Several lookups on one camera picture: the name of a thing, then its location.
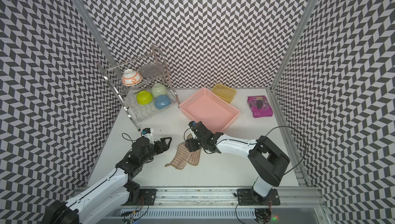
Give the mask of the striped beige square dishcloth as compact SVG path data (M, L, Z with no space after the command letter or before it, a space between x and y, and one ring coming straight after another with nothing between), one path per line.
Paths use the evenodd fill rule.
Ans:
M186 142L182 142L177 149L175 157L165 167L172 166L175 169L182 170L187 164L197 166L200 162L201 149L195 152L189 152Z

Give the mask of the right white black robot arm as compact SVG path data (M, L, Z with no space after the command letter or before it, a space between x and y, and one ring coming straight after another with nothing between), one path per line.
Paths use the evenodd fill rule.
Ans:
M202 122L191 121L188 126L192 132L192 138L186 140L189 152L203 149L209 154L233 154L252 163L259 175L252 187L253 196L267 199L272 188L280 185L290 158L268 136L247 140L213 133Z

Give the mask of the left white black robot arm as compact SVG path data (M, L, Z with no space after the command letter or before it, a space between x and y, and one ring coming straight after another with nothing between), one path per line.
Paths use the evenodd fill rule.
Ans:
M54 201L42 224L96 224L119 206L138 202L140 185L133 181L154 156L170 148L171 137L151 142L139 137L106 177L67 201Z

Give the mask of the pink perforated plastic basket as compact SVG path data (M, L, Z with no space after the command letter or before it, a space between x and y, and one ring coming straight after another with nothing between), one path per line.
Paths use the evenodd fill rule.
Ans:
M240 115L237 108L205 87L181 103L179 108L189 120L202 122L213 133L225 132Z

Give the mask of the blue bowl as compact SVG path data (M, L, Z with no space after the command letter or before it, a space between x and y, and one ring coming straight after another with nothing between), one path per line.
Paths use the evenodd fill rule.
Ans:
M162 110L171 104L171 99L167 95L159 95L154 100L154 106L158 110Z

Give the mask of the lime green bowl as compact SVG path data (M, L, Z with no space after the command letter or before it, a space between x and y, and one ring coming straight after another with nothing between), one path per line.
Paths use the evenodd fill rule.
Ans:
M153 100L153 95L149 91L142 90L137 94L136 100L139 105L147 105Z

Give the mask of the pale green bowl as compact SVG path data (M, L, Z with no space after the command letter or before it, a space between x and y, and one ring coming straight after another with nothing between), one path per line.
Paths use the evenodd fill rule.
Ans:
M167 93L167 87L162 83L155 83L151 87L151 93L152 93L154 99L156 99L157 97L159 97L161 95L165 95Z

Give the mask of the yellow plastic container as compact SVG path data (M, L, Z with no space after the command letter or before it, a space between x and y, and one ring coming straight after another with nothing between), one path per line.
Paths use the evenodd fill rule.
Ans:
M216 84L212 92L227 103L231 103L236 95L236 90L223 84Z

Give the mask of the metal two-tier dish rack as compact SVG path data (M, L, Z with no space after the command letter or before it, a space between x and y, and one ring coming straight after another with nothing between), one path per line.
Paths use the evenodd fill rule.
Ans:
M124 86L122 84L122 74L126 69L133 69L138 71L143 65L148 63L160 63L165 67L165 72L153 79L144 79L136 86ZM113 94L116 100L121 104L122 109L126 112L128 118L138 131L142 128L140 123L144 120L155 116L164 111L158 110L154 106L154 101L147 105L139 105L136 96L142 91L151 91L151 87L155 83L162 83L167 87L166 95L171 99L171 105L180 104L179 96L171 83L171 74L168 66L168 59L166 54L155 44L151 45L150 51L146 54L140 55L129 60L116 63L114 66L103 67L98 65L99 72L102 74L105 83L110 88L110 93Z

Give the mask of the white orange patterned bowl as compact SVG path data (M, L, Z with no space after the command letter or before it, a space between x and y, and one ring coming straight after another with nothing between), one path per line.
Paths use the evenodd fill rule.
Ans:
M126 69L122 75L122 84L124 86L136 86L143 80L142 75L133 69Z

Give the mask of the purple snack packet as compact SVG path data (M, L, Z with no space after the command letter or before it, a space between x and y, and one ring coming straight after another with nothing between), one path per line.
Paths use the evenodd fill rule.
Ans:
M247 98L247 104L254 118L273 116L273 110L266 96L250 96Z

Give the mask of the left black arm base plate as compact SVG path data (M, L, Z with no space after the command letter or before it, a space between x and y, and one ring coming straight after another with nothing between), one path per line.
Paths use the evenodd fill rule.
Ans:
M124 206L137 206L137 205L149 205L153 206L156 199L156 188L142 188L139 190L132 190L129 198Z

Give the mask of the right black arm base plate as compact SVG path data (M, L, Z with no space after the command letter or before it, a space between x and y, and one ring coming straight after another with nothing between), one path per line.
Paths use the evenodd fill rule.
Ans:
M276 189L271 189L268 196L262 197L253 189L237 189L234 193L240 206L279 206L280 199Z

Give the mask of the aluminium front mounting rail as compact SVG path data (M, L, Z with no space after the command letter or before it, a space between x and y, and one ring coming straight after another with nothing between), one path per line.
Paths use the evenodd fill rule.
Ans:
M325 208L326 204L318 188L315 187L278 187L279 206L240 206L234 197L237 189L247 187L162 187L156 188L153 206L156 208Z

